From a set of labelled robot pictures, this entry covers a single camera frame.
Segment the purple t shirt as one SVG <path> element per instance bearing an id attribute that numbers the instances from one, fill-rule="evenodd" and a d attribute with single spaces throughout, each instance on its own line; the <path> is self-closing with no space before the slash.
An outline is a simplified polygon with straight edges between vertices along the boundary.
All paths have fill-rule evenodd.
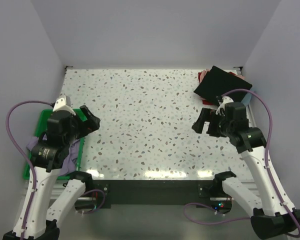
<path id="1" fill-rule="evenodd" d="M 29 151 L 31 151 L 32 148 L 38 143 L 38 140 L 39 138 L 36 136 L 31 137 L 28 144 L 26 145 L 26 148 Z M 69 154 L 64 159 L 61 171 L 59 173 L 60 177 L 70 174 L 77 169 L 79 150 L 80 150 L 80 140 L 78 139 L 75 140 L 69 148 Z"/>

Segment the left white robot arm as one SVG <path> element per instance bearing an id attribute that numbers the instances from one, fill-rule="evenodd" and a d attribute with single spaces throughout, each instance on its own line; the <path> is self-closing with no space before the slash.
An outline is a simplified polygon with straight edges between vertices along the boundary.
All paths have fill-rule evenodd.
<path id="1" fill-rule="evenodd" d="M 57 240 L 60 226 L 78 198 L 96 192 L 91 174 L 74 171 L 65 190 L 49 205 L 70 145 L 97 131 L 101 121 L 86 105 L 80 106 L 86 118 L 83 121 L 71 107 L 59 104 L 59 100 L 52 104 L 46 139 L 39 138 L 27 159 L 30 177 L 23 207 L 14 228 L 3 235 L 4 240 Z"/>

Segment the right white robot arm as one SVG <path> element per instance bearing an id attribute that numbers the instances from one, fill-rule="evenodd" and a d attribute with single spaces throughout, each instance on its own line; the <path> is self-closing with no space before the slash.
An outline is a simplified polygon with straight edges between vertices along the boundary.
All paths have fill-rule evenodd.
<path id="1" fill-rule="evenodd" d="M 228 138 L 246 163 L 258 195 L 252 193 L 232 171 L 214 176 L 208 192 L 211 196 L 231 197 L 248 214 L 255 234 L 261 240 L 279 235 L 291 236 L 300 229 L 300 209 L 297 209 L 284 190 L 266 149 L 262 131 L 251 127 L 246 107 L 230 102 L 213 110 L 203 108 L 192 129 L 200 134 L 205 123 L 211 137 Z"/>

